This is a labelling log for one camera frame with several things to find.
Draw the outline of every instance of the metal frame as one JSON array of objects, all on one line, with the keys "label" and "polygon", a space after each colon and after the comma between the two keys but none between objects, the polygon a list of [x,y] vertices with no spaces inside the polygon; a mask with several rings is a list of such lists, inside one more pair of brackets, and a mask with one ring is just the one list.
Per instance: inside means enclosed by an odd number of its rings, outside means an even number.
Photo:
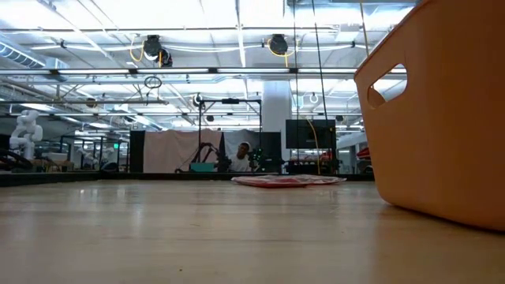
[{"label": "metal frame", "polygon": [[[52,174],[3,174],[1,187],[20,185],[41,185],[55,182],[98,181],[98,180],[165,180],[165,181],[229,181],[234,177],[253,176],[248,173],[182,173],[182,174],[141,174],[141,173],[52,173]],[[373,174],[336,174],[347,181],[374,181]]]},{"label": "metal frame", "polygon": [[[210,103],[211,105],[204,112],[202,112],[202,106],[204,103]],[[263,132],[263,118],[261,117],[261,114],[263,113],[263,106],[261,99],[201,99],[198,103],[198,145],[200,146],[202,141],[202,114],[207,113],[207,111],[210,110],[216,103],[222,103],[222,104],[246,103],[249,106],[250,106],[249,103],[258,103],[260,105],[260,112],[259,113],[257,113],[256,111],[255,112],[260,116],[260,148],[261,148],[261,133]]]},{"label": "metal frame", "polygon": [[[96,145],[98,143],[100,143],[100,154],[99,154],[99,161],[98,161],[99,169],[98,170],[100,170],[100,166],[102,165],[102,153],[103,153],[104,138],[107,139],[107,141],[105,141],[105,143],[118,143],[118,171],[119,171],[119,159],[121,157],[121,144],[126,143],[126,145],[127,145],[127,148],[126,148],[127,149],[126,150],[127,151],[126,152],[126,173],[129,172],[129,142],[128,141],[99,136],[99,135],[89,135],[89,136],[63,135],[60,137],[60,150],[59,150],[60,153],[63,153],[63,140],[65,138],[69,138],[72,140],[82,140],[83,148],[84,148],[84,142],[86,142],[86,141],[93,142],[93,157],[95,156],[95,153],[96,153]],[[85,138],[100,138],[100,142],[89,141],[89,140],[86,140]],[[84,162],[84,156],[81,156],[80,157],[80,168],[82,168],[83,162]]]},{"label": "metal frame", "polygon": [[[195,67],[195,68],[139,68],[139,69],[2,69],[0,75],[3,76],[77,76],[77,75],[185,75],[185,74],[317,74],[322,72],[327,75],[349,75],[354,76],[357,68],[208,68],[208,67]],[[392,69],[386,76],[401,76],[403,79],[406,77],[405,69]]]}]

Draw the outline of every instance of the black panel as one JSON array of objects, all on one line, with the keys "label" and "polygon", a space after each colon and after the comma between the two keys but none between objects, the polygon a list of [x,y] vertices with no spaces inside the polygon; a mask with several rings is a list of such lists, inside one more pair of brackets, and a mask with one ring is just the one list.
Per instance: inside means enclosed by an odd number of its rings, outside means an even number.
[{"label": "black panel", "polygon": [[282,171],[281,133],[262,132],[261,148],[263,149],[263,156],[267,158],[267,160],[265,160],[262,165],[264,173],[281,173]]},{"label": "black panel", "polygon": [[[101,174],[102,180],[173,180],[173,181],[229,181],[235,177],[253,177],[262,174],[252,173],[183,173],[183,174],[127,174],[105,173]],[[374,181],[372,174],[337,174],[323,175],[326,177],[347,178],[348,181]]]},{"label": "black panel", "polygon": [[9,135],[0,134],[0,149],[9,150]]},{"label": "black panel", "polygon": [[129,133],[129,170],[132,173],[143,173],[145,131]]},{"label": "black panel", "polygon": [[333,149],[335,148],[335,120],[310,121],[314,130],[306,120],[286,120],[286,148],[288,149]]},{"label": "black panel", "polygon": [[19,185],[41,185],[57,182],[97,181],[100,172],[52,173],[52,174],[2,174],[0,187]]}]

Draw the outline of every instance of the fluorescent light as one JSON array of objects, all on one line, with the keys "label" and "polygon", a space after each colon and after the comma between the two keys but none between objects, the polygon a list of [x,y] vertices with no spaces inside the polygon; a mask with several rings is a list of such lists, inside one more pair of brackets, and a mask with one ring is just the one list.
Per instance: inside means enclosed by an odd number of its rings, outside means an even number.
[{"label": "fluorescent light", "polygon": [[86,132],[76,131],[76,133],[80,133],[80,134],[84,134],[84,135],[93,135],[93,133],[94,134],[97,134],[97,133],[129,133],[129,130],[114,130],[114,129],[100,130],[100,129],[97,129],[97,130],[86,130]]},{"label": "fluorescent light", "polygon": [[259,128],[259,125],[202,125],[202,128],[220,128],[220,129],[246,129]]},{"label": "fluorescent light", "polygon": [[[21,116],[21,115],[23,115],[23,114],[9,114],[9,115],[10,115],[10,116]],[[40,116],[40,117],[41,117],[41,116],[46,117],[46,116],[50,116],[50,115],[53,115],[53,114],[45,114],[45,113],[41,113],[41,114],[39,114],[39,116]]]},{"label": "fluorescent light", "polygon": [[198,68],[165,68],[165,69],[138,69],[139,74],[190,74],[190,73],[208,73],[208,69]]},{"label": "fluorescent light", "polygon": [[[320,73],[321,69],[319,68],[300,68],[298,70],[299,73]],[[356,72],[355,68],[323,68],[323,73],[352,73]]]},{"label": "fluorescent light", "polygon": [[133,65],[133,66],[135,66],[135,68],[139,68],[139,66],[137,64],[133,63],[133,62],[126,62],[126,64]]},{"label": "fluorescent light", "polygon": [[98,116],[128,116],[128,115],[135,115],[132,113],[100,113]]},{"label": "fluorescent light", "polygon": [[50,75],[51,71],[47,69],[20,69],[20,70],[0,70],[0,75]]},{"label": "fluorescent light", "polygon": [[90,126],[97,127],[97,128],[110,128],[112,126],[105,124],[105,123],[98,123],[98,122],[92,122],[89,124]]},{"label": "fluorescent light", "polygon": [[392,69],[389,73],[394,73],[394,74],[407,74],[407,70],[404,68],[394,68]]},{"label": "fluorescent light", "polygon": [[219,68],[218,73],[289,73],[289,68]]},{"label": "fluorescent light", "polygon": [[337,130],[337,133],[362,133],[361,130]]},{"label": "fluorescent light", "polygon": [[62,69],[62,75],[86,75],[86,74],[129,74],[127,69]]},{"label": "fluorescent light", "polygon": [[[320,115],[324,115],[324,112],[321,111],[321,112],[303,112],[303,111],[300,111],[301,115],[316,115],[316,116],[320,116]],[[334,112],[330,112],[330,111],[327,111],[327,114],[328,115],[342,115],[342,116],[361,116],[362,114],[359,114],[359,113],[356,113],[356,114],[351,114],[351,113],[334,113]]]},{"label": "fluorescent light", "polygon": [[38,104],[38,103],[22,103],[21,105],[23,107],[29,107],[34,110],[54,111],[54,108],[52,108],[50,106],[43,105],[43,104]]},{"label": "fluorescent light", "polygon": [[346,129],[346,128],[354,128],[354,129],[358,128],[358,129],[361,129],[361,128],[364,128],[364,126],[361,126],[361,125],[349,125],[349,126],[347,126],[347,125],[336,125],[335,127],[336,128],[341,128],[341,129]]},{"label": "fluorescent light", "polygon": [[93,114],[54,114],[55,116],[65,116],[65,117],[79,117],[79,116],[93,116]]},{"label": "fluorescent light", "polygon": [[133,117],[133,119],[135,119],[139,123],[142,123],[143,125],[150,125],[151,124],[151,122],[142,115],[136,115],[135,117]]},{"label": "fluorescent light", "polygon": [[74,123],[81,123],[80,121],[78,121],[77,119],[74,119],[74,118],[67,118],[67,117],[62,117],[63,119],[65,119],[66,121],[70,121],[70,122],[74,122]]}]

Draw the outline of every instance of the ceiling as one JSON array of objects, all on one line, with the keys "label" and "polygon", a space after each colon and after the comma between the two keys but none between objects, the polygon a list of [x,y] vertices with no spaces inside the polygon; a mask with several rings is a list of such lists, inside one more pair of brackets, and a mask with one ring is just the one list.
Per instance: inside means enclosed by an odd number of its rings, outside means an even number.
[{"label": "ceiling", "polygon": [[[44,0],[3,0],[0,2],[0,43],[14,44],[20,51],[41,61],[57,58],[63,62],[60,68],[71,69],[157,68],[156,62],[145,57],[136,62],[130,54],[131,51],[133,57],[140,57],[140,45],[147,35],[160,35],[162,45],[174,60],[175,69],[319,68],[320,64],[325,69],[355,69],[366,58],[366,45],[371,52],[416,1],[363,1],[366,39],[359,1],[316,0],[315,16],[310,1],[297,0],[296,9],[293,1],[288,2],[56,0],[50,4]],[[317,23],[317,34],[314,21]],[[296,42],[297,52],[287,60],[274,56],[264,47],[273,34],[285,35],[292,51]],[[8,58],[0,58],[0,69],[26,67]],[[66,117],[73,118],[72,121],[63,119],[64,116],[60,119],[69,125],[67,129],[70,131],[72,127],[82,126],[82,122],[100,122],[111,125],[111,129],[127,129],[133,123],[146,129],[191,130],[195,129],[193,115],[198,113],[193,105],[195,94],[205,99],[261,99],[264,81],[288,80],[292,96],[294,99],[298,96],[300,112],[312,114],[314,118],[318,118],[317,113],[323,112],[320,103],[322,86],[317,73],[300,75],[298,84],[295,84],[292,74],[160,75],[163,85],[149,93],[149,104],[146,103],[148,88],[144,86],[147,76],[82,74],[67,76],[64,80],[32,75],[1,76],[0,98],[5,101],[83,101],[94,98],[124,102],[99,104],[93,108],[81,104],[53,105],[42,109],[43,113],[69,114]],[[11,83],[15,83],[16,87],[13,88]],[[405,85],[406,76],[399,76],[379,80],[375,88],[394,97]],[[333,114],[333,118],[337,113],[360,112],[352,73],[325,75],[324,90],[327,112]],[[26,106],[5,106],[2,112],[18,113],[24,108]],[[137,121],[107,115],[118,111],[171,115],[145,115]],[[259,123],[252,107],[245,104],[216,104],[212,111],[243,115],[216,116],[213,122],[204,123],[206,127],[253,129]],[[71,115],[89,113],[104,115],[97,118]],[[345,118],[342,123],[347,125],[361,120],[359,116]],[[7,119],[0,123],[13,121]],[[85,127],[101,129],[91,125]]]}]

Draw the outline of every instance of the yellow cable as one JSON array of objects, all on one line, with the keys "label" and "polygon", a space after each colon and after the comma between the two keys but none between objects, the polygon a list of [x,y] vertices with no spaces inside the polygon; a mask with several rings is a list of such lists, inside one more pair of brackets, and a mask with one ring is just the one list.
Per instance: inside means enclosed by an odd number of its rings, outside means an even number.
[{"label": "yellow cable", "polygon": [[317,149],[317,174],[321,174],[321,169],[319,165],[319,145],[317,143],[317,134],[316,134],[316,129],[314,129],[314,125],[310,122],[308,118],[306,118],[307,122],[309,123],[310,127],[312,128],[312,131],[314,132],[314,140],[316,141],[316,149]]},{"label": "yellow cable", "polygon": [[140,62],[142,60],[142,57],[144,56],[144,43],[145,43],[145,40],[142,41],[142,51],[140,53],[140,58],[135,58],[135,56],[133,56],[133,41],[135,40],[135,38],[132,39],[132,45],[131,45],[131,48],[129,49],[129,56],[136,62]]}]

